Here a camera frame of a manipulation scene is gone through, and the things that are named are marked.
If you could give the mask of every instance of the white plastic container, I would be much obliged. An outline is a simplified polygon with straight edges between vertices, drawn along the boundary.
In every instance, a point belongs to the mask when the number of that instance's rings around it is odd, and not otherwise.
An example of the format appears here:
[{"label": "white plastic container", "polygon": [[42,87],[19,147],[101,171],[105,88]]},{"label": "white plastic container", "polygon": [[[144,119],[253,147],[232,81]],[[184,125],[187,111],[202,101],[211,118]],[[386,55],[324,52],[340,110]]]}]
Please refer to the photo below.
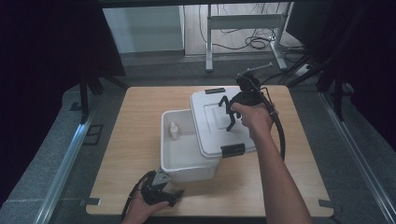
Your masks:
[{"label": "white plastic container", "polygon": [[[178,127],[178,139],[172,138],[170,133],[172,122]],[[219,158],[209,160],[202,155],[190,110],[164,112],[161,126],[161,167],[172,182],[214,177]]]}]

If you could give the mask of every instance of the black latch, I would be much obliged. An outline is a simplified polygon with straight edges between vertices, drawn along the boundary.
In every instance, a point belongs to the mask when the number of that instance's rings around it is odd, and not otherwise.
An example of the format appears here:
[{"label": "black latch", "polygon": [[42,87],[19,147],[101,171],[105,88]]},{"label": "black latch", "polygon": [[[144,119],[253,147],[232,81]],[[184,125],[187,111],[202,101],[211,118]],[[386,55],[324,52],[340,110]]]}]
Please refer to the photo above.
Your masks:
[{"label": "black latch", "polygon": [[224,147],[220,147],[220,148],[221,148],[221,152],[222,152],[222,158],[242,156],[243,154],[245,154],[245,151],[246,151],[245,144],[243,144],[243,143],[224,146]]},{"label": "black latch", "polygon": [[217,88],[217,89],[205,90],[205,94],[213,94],[213,93],[219,93],[219,92],[225,92],[225,89]]}]

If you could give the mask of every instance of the metal rail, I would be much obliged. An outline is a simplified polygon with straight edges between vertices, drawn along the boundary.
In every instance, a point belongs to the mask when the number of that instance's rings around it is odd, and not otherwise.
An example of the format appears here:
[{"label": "metal rail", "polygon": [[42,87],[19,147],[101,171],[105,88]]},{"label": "metal rail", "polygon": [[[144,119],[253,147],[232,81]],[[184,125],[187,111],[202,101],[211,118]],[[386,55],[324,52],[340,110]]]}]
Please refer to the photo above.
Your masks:
[{"label": "metal rail", "polygon": [[56,206],[56,203],[59,200],[61,192],[64,188],[64,184],[69,177],[70,171],[73,167],[73,164],[78,155],[79,149],[82,145],[84,137],[90,127],[94,114],[96,112],[96,107],[99,104],[99,99],[97,96],[94,96],[92,99],[92,108],[91,113],[87,117],[85,123],[80,123],[76,130],[75,135],[67,149],[64,159],[56,173],[56,176],[52,180],[52,184],[49,187],[49,191],[47,192],[46,198],[44,202],[41,204],[40,209],[38,210],[37,216],[35,218],[35,224],[49,223],[52,212]]},{"label": "metal rail", "polygon": [[396,210],[392,200],[386,193],[380,181],[376,178],[373,170],[370,168],[370,165],[367,163],[366,159],[364,159],[364,156],[361,153],[359,146],[356,144],[345,123],[343,121],[340,121],[335,115],[334,111],[332,110],[331,99],[329,99],[329,96],[323,94],[322,92],[319,93],[319,96],[326,105],[327,112],[329,113],[332,122],[335,125],[335,128],[340,133],[353,161],[356,163],[356,166],[361,172],[361,176],[366,182],[369,190],[372,192],[385,219],[388,223],[396,223]]}]

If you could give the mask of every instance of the wooden table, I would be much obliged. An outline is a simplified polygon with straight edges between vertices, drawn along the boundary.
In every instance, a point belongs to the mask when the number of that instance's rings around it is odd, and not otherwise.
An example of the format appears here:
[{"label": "wooden table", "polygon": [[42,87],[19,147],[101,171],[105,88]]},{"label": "wooden table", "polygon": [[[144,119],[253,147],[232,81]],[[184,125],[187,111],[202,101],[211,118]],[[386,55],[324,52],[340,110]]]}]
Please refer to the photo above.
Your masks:
[{"label": "wooden table", "polygon": [[[106,154],[87,205],[92,215],[119,215],[132,187],[147,171],[161,166],[161,115],[164,111],[189,109],[196,91],[217,87],[132,87],[125,95]],[[294,103],[285,86],[268,86],[286,136],[286,159],[309,212],[330,217],[333,209],[321,207],[329,201],[323,180],[304,134]],[[278,143],[274,126],[273,137]],[[213,179],[174,184],[184,189],[180,202],[154,216],[263,217],[262,183],[256,152],[223,159]]]}]

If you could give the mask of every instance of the forearm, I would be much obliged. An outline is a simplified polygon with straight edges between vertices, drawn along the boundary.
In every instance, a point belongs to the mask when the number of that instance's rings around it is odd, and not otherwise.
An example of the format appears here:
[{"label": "forearm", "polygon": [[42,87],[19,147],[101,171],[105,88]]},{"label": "forearm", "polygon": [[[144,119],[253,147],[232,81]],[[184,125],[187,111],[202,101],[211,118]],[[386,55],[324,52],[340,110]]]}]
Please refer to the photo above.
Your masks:
[{"label": "forearm", "polygon": [[268,223],[312,223],[304,200],[270,133],[252,136],[257,148]]}]

